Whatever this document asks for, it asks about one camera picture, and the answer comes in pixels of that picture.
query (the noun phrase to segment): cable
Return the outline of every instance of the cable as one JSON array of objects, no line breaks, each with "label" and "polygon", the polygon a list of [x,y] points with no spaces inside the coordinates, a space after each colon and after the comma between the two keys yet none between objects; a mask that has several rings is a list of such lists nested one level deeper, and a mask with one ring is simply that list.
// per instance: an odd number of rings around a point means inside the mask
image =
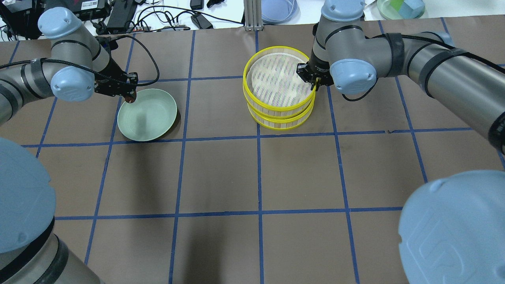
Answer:
[{"label": "cable", "polygon": [[[441,47],[444,47],[444,48],[446,48],[448,50],[453,50],[453,49],[456,48],[456,47],[454,47],[452,45],[449,45],[449,44],[447,44],[445,42],[440,42],[438,40],[431,39],[431,38],[428,38],[428,37],[422,37],[422,36],[416,36],[416,35],[406,35],[406,34],[402,34],[401,36],[402,36],[402,38],[421,40],[421,41],[426,41],[426,42],[429,42],[429,43],[437,44],[437,45],[439,45]],[[384,34],[380,34],[380,35],[374,36],[373,38],[380,38],[380,37],[385,37],[385,35]],[[480,57],[480,56],[478,56],[476,54],[468,52],[466,54],[463,54],[462,56],[466,56],[468,58],[477,60],[480,63],[485,64],[485,65],[493,68],[494,70],[505,74],[505,69],[504,68],[502,68],[502,67],[498,66],[497,64],[495,64],[495,63],[493,63],[493,62],[491,62],[491,61],[489,61],[489,60],[487,60],[487,59],[485,59],[483,57]]]},{"label": "cable", "polygon": [[5,39],[4,39],[4,32],[2,31],[2,29],[5,28],[5,27],[7,27],[7,25],[0,27],[0,36],[2,37],[2,41],[5,41]]},{"label": "cable", "polygon": [[31,63],[30,60],[23,60],[23,61],[18,61],[18,62],[7,63],[7,64],[0,65],[0,69],[15,66],[15,65],[29,64],[29,63]]},{"label": "cable", "polygon": [[135,28],[136,26],[138,26],[140,24],[140,26],[143,28],[143,24],[142,23],[145,23],[146,26],[148,26],[147,22],[144,20],[145,18],[147,18],[148,16],[152,15],[152,14],[158,14],[158,13],[162,13],[165,17],[167,17],[167,22],[163,22],[163,23],[168,23],[170,25],[171,28],[174,28],[174,26],[172,25],[172,22],[170,21],[170,18],[168,17],[167,14],[165,14],[164,11],[153,11],[153,12],[150,12],[149,14],[147,14],[146,16],[144,16],[142,19],[140,19],[140,21],[138,21],[134,26],[133,28]]},{"label": "cable", "polygon": [[188,13],[190,15],[194,15],[195,14],[195,12],[193,12],[193,11],[182,11],[181,13],[177,14],[177,16],[175,16],[175,21],[178,23],[179,22],[179,16],[182,15],[182,14],[186,14],[186,13]]},{"label": "cable", "polygon": [[362,99],[364,99],[364,98],[365,98],[365,97],[366,97],[366,96],[367,96],[367,95],[368,95],[368,94],[372,91],[372,89],[375,87],[375,85],[377,84],[377,82],[378,82],[378,81],[379,81],[379,79],[378,79],[378,78],[377,78],[377,79],[375,79],[375,83],[374,83],[374,85],[373,85],[370,89],[368,89],[368,91],[367,91],[367,92],[366,92],[363,96],[361,96],[361,97],[359,97],[359,98],[357,98],[357,99],[349,99],[349,98],[347,97],[347,95],[345,95],[345,94],[342,94],[342,97],[343,97],[346,101],[348,101],[348,102],[357,102],[357,101],[359,101],[359,100],[362,100]]},{"label": "cable", "polygon": [[[230,23],[235,23],[235,24],[240,24],[240,25],[243,25],[242,23],[240,22],[236,22],[236,21],[232,21],[232,20],[227,20],[227,19],[223,19],[223,18],[219,18],[219,17],[215,17],[215,16],[212,16],[210,14],[207,14],[207,13],[202,13],[202,12],[199,12],[199,11],[195,11],[195,10],[191,10],[191,9],[186,9],[186,8],[180,8],[180,7],[174,7],[174,6],[166,6],[166,5],[158,5],[156,7],[160,7],[160,8],[172,8],[172,9],[179,9],[179,10],[184,10],[184,11],[190,11],[190,12],[198,12],[202,15],[206,15],[206,16],[209,16],[211,18],[214,18],[214,19],[217,19],[217,20],[221,20],[221,21],[226,21],[226,22],[230,22]],[[138,14],[138,17],[137,17],[137,22],[139,22],[139,18],[140,18],[140,15],[142,15],[143,12],[145,12],[147,9],[151,9],[151,7],[147,7],[145,9],[143,9],[142,11],[140,11],[140,13]]]},{"label": "cable", "polygon": [[[136,41],[142,48],[144,48],[144,50],[147,52],[147,55],[149,55],[149,58],[151,59],[151,61],[153,62],[154,66],[155,66],[155,69],[156,69],[156,79],[150,81],[150,82],[147,82],[147,83],[141,83],[141,84],[132,84],[132,83],[128,83],[128,82],[123,82],[123,81],[120,81],[120,80],[117,80],[117,79],[114,79],[110,76],[106,76],[106,75],[103,75],[99,72],[96,72],[92,69],[89,69],[87,67],[84,67],[84,66],[81,66],[81,65],[78,65],[78,64],[75,64],[75,63],[72,63],[72,62],[69,62],[69,61],[64,61],[64,60],[58,60],[58,59],[40,59],[40,61],[42,63],[60,63],[60,64],[65,64],[65,65],[69,65],[69,66],[73,66],[73,67],[76,67],[76,68],[79,68],[79,69],[82,69],[82,70],[85,70],[85,71],[88,71],[88,72],[91,72],[95,75],[98,75],[98,76],[101,76],[102,78],[104,79],[107,79],[107,80],[110,80],[112,82],[116,82],[118,84],[122,84],[122,85],[128,85],[128,86],[135,86],[135,87],[142,87],[142,86],[149,86],[151,84],[154,84],[158,81],[158,79],[160,78],[160,69],[158,68],[158,65],[156,64],[156,61],[155,59],[153,58],[151,52],[149,52],[149,50],[145,47],[145,45],[140,42],[140,40],[136,39],[135,37],[131,36],[131,35],[121,35],[121,36],[118,36],[117,38],[113,38],[114,40],[118,40],[118,39],[122,39],[122,38],[131,38],[132,40]],[[31,63],[30,60],[24,60],[24,61],[18,61],[18,62],[12,62],[12,63],[8,63],[8,64],[4,64],[4,65],[1,65],[0,66],[0,69],[3,69],[3,68],[6,68],[6,67],[10,67],[10,66],[14,66],[14,65],[21,65],[21,64],[29,64]]]}]

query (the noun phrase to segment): blue tape line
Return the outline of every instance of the blue tape line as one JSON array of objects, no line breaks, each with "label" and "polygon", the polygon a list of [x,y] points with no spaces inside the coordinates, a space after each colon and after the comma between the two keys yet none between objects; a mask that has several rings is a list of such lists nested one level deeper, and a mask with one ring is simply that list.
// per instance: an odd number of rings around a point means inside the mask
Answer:
[{"label": "blue tape line", "polygon": [[20,41],[16,43],[16,46],[14,47],[14,50],[12,51],[11,58],[9,59],[9,63],[12,63],[12,60],[14,60],[14,55],[16,55],[16,51],[18,51],[18,46],[19,46]]},{"label": "blue tape line", "polygon": [[112,142],[114,145],[119,144],[151,144],[151,143],[169,143],[169,142],[182,142],[181,138],[177,139],[156,139],[150,141],[133,141],[133,140],[125,140],[125,141],[115,141]]},{"label": "blue tape line", "polygon": [[193,31],[193,35],[191,38],[191,53],[189,57],[189,72],[188,72],[188,85],[187,85],[187,93],[186,93],[186,112],[184,115],[184,131],[182,134],[182,147],[181,147],[181,162],[179,165],[179,182],[177,184],[177,199],[175,202],[175,218],[174,218],[174,231],[172,234],[172,254],[170,256],[170,267],[168,274],[168,283],[173,283],[174,277],[174,262],[175,262],[175,248],[177,243],[177,228],[179,225],[179,209],[181,205],[181,192],[182,192],[182,171],[184,169],[184,153],[186,151],[186,135],[188,129],[188,116],[189,116],[189,98],[191,91],[191,73],[193,71],[193,55],[194,55],[194,39],[195,39],[195,31]]},{"label": "blue tape line", "polygon": [[191,78],[191,81],[201,81],[201,80],[223,80],[223,79],[242,79],[242,75],[240,76],[222,76],[222,77],[200,77],[200,78]]},{"label": "blue tape line", "polygon": [[62,220],[93,220],[95,216],[55,216],[56,221]]},{"label": "blue tape line", "polygon": [[[158,79],[157,82],[178,82],[178,81],[187,81],[188,78],[177,78],[177,79]],[[147,83],[152,80],[139,80],[138,83]]]},{"label": "blue tape line", "polygon": [[351,212],[401,211],[403,207],[349,208]]},{"label": "blue tape line", "polygon": [[345,208],[328,208],[328,209],[294,209],[294,210],[265,210],[263,215],[278,215],[278,214],[318,214],[318,213],[345,213]]},{"label": "blue tape line", "polygon": [[41,148],[54,148],[54,147],[90,147],[90,146],[104,146],[109,145],[109,142],[96,142],[96,143],[68,143],[68,144],[42,144],[38,145]]},{"label": "blue tape line", "polygon": [[[255,31],[256,52],[260,50],[260,40],[258,31]],[[263,193],[261,183],[261,131],[260,125],[256,124],[256,139],[258,150],[258,233],[259,233],[259,254],[260,254],[260,284],[265,284],[264,254],[263,254]]]},{"label": "blue tape line", "polygon": [[447,29],[447,25],[445,24],[445,20],[443,18],[440,18],[441,22],[442,22],[442,25],[443,25],[443,29],[445,30],[445,32],[447,34],[449,34],[449,30]]},{"label": "blue tape line", "polygon": [[89,233],[88,247],[86,248],[86,256],[84,257],[84,264],[88,265],[89,253],[91,252],[91,245],[93,244],[94,230],[96,228],[96,219],[93,219],[93,224],[91,225],[91,232]]},{"label": "blue tape line", "polygon": [[377,23],[379,24],[380,33],[384,33],[384,28],[382,27],[382,23],[380,21],[377,21]]},{"label": "blue tape line", "polygon": [[346,131],[346,132],[336,132],[337,135],[362,135],[362,134],[384,134],[386,131],[377,130],[377,131]]},{"label": "blue tape line", "polygon": [[256,42],[256,52],[260,51],[260,37],[258,35],[258,31],[254,32],[255,34],[255,42]]},{"label": "blue tape line", "polygon": [[416,133],[414,131],[414,128],[412,127],[412,121],[410,119],[409,110],[408,110],[407,104],[405,102],[405,97],[403,97],[403,91],[400,86],[400,81],[398,80],[398,77],[395,77],[394,80],[396,81],[396,87],[398,88],[398,92],[399,92],[400,98],[401,98],[401,103],[403,104],[403,109],[405,110],[407,122],[409,123],[409,129],[411,131],[412,141],[414,142],[414,147],[416,148],[417,159],[419,161],[419,166],[421,167],[421,173],[423,174],[424,183],[427,183],[428,177],[426,176],[426,170],[424,168],[423,158],[421,157],[421,151],[419,150],[419,145],[417,144]]},{"label": "blue tape line", "polygon": [[[371,207],[371,208],[323,208],[323,209],[284,209],[262,210],[261,215],[289,215],[289,214],[320,214],[320,213],[345,213],[349,212],[378,212],[399,211],[402,207]],[[56,220],[111,220],[111,219],[149,219],[149,218],[191,218],[212,216],[250,216],[259,215],[260,211],[224,211],[224,212],[199,212],[178,214],[133,214],[133,215],[99,215],[99,216],[56,216]]]},{"label": "blue tape line", "polygon": [[[128,53],[128,60],[126,62],[126,68],[125,68],[125,72],[127,72],[127,73],[128,73],[128,68],[130,67],[130,59],[131,59],[131,53],[133,51],[133,43],[134,43],[134,40],[132,39],[131,45],[130,45],[130,52]],[[98,211],[100,209],[100,202],[102,200],[102,193],[104,191],[105,177],[107,174],[107,168],[109,166],[109,159],[111,157],[112,146],[113,146],[112,142],[114,141],[114,134],[116,133],[116,126],[118,123],[117,118],[118,118],[118,112],[119,112],[120,107],[121,107],[121,97],[119,97],[118,104],[116,107],[114,123],[112,125],[112,131],[111,131],[111,138],[109,140],[109,149],[107,151],[107,157],[105,158],[104,171],[102,173],[102,180],[100,181],[100,189],[98,190],[98,197],[96,199],[96,206],[95,206],[95,212],[94,212],[95,219],[93,219],[93,224],[91,225],[91,232],[89,234],[88,247],[86,249],[86,257],[84,258],[84,264],[86,264],[86,265],[88,264],[89,254],[91,252],[91,246],[93,244],[93,236],[94,236],[94,231],[96,228],[96,217],[98,216]]]},{"label": "blue tape line", "polygon": [[449,131],[471,131],[470,127],[456,127],[456,128],[431,128],[431,129],[414,129],[414,132],[449,132]]},{"label": "blue tape line", "polygon": [[260,135],[261,138],[276,138],[276,137],[308,137],[308,136],[333,136],[333,132],[323,133],[292,133],[292,134],[264,134]]},{"label": "blue tape line", "polygon": [[225,137],[204,137],[204,138],[187,138],[186,141],[214,141],[214,140],[235,140],[235,139],[256,139],[255,135],[248,136],[225,136]]},{"label": "blue tape line", "polygon": [[344,168],[342,166],[342,155],[340,152],[340,143],[338,141],[337,123],[335,121],[335,113],[333,112],[333,101],[331,99],[330,87],[326,87],[326,90],[328,92],[328,101],[330,103],[331,123],[333,124],[333,131],[335,132],[335,146],[336,146],[336,150],[337,150],[338,170],[340,171],[340,183],[342,184],[342,194],[343,194],[344,206],[345,206],[345,217],[347,220],[347,231],[349,234],[350,252],[351,252],[351,256],[352,256],[352,266],[354,268],[355,281],[357,284],[360,284],[360,274],[358,271],[358,261],[356,258],[356,249],[354,246],[354,235],[352,233],[352,223],[351,223],[351,219],[350,219],[349,202],[347,200],[347,190],[345,187]]},{"label": "blue tape line", "polygon": [[53,112],[55,111],[55,106],[56,106],[56,101],[58,98],[55,98],[53,101],[53,105],[51,106],[51,111],[49,111],[49,116],[47,117],[47,122],[45,123],[45,128],[44,132],[42,133],[42,138],[40,139],[40,144],[37,149],[37,154],[35,155],[36,158],[40,155],[40,149],[42,148],[41,145],[44,144],[45,140],[45,135],[47,134],[47,129],[49,128],[49,124],[51,123],[51,118],[53,117]]},{"label": "blue tape line", "polygon": [[[449,131],[472,131],[469,127],[459,127],[459,128],[426,128],[426,129],[413,129],[414,132],[449,132]],[[410,133],[409,129],[393,130],[389,133]],[[342,135],[366,135],[366,134],[384,134],[384,130],[372,130],[372,131],[346,131],[338,132],[339,136]],[[310,137],[310,136],[333,136],[334,132],[320,132],[320,133],[290,133],[290,134],[263,134],[260,135],[261,138],[277,138],[277,137]],[[199,137],[199,138],[187,138],[186,141],[213,141],[213,140],[234,140],[234,139],[256,139],[257,135],[245,135],[245,136],[222,136],[222,137]],[[182,142],[182,138],[175,139],[157,139],[151,141],[133,141],[133,140],[123,140],[123,141],[113,141],[111,142],[93,142],[93,143],[61,143],[61,144],[26,144],[21,145],[25,148],[50,148],[50,147],[92,147],[92,146],[104,146],[104,145],[119,145],[119,144],[149,144],[149,143],[170,143],[170,142]]]},{"label": "blue tape line", "polygon": [[[199,78],[177,78],[177,79],[159,79],[158,82],[178,82],[178,81],[203,81],[203,80],[223,80],[223,79],[242,79],[242,75],[238,76],[219,76],[219,77],[199,77]],[[141,80],[139,83],[147,83],[150,80]]]}]

